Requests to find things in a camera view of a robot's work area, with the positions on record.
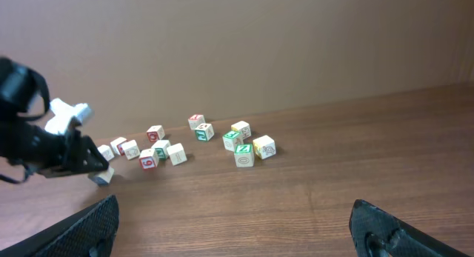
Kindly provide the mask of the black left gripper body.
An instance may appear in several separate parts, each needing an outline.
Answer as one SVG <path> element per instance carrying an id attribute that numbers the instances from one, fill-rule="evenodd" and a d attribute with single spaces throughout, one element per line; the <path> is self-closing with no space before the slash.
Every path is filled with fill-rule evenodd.
<path id="1" fill-rule="evenodd" d="M 1 156 L 22 165 L 25 175 L 66 176 L 62 168 L 68 137 L 33 125 L 48 113 L 50 93 L 43 76 L 1 58 Z"/>

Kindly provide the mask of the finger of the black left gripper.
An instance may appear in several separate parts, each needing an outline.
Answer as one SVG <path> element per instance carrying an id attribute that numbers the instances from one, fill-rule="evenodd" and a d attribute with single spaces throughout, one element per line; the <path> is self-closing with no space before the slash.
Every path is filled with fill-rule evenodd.
<path id="1" fill-rule="evenodd" d="M 66 176 L 106 171 L 109 162 L 89 136 L 71 136 L 66 141 L 62 168 Z"/>

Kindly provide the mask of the blue number wooden block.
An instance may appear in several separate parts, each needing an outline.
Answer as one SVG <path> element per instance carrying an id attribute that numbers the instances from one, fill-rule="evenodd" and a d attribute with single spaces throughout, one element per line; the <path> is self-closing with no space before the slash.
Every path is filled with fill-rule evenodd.
<path id="1" fill-rule="evenodd" d="M 106 171 L 89 173 L 88 178 L 96 183 L 98 186 L 108 185 L 114 175 L 115 170 L 112 167 L 108 167 Z"/>

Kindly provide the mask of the red number six block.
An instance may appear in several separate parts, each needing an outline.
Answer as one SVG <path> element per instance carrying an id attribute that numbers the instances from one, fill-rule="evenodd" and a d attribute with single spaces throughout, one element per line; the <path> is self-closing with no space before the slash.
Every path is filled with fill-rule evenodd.
<path id="1" fill-rule="evenodd" d="M 153 148 L 142 150 L 139 156 L 139 162 L 144 170 L 157 167 L 159 163 L 159 157 L 156 150 Z"/>

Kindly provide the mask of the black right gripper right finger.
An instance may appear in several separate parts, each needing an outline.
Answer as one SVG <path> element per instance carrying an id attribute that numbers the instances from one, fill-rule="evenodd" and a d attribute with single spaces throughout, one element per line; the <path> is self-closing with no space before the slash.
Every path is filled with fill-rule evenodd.
<path id="1" fill-rule="evenodd" d="M 359 257 L 468 257 L 363 200 L 355 200 L 349 220 Z"/>

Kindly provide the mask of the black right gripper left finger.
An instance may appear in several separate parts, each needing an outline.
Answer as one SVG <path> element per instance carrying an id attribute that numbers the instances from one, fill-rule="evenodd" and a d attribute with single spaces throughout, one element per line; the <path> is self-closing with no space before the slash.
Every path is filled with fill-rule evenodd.
<path id="1" fill-rule="evenodd" d="M 1 251 L 1 257 L 109 257 L 119 228 L 115 195 Z"/>

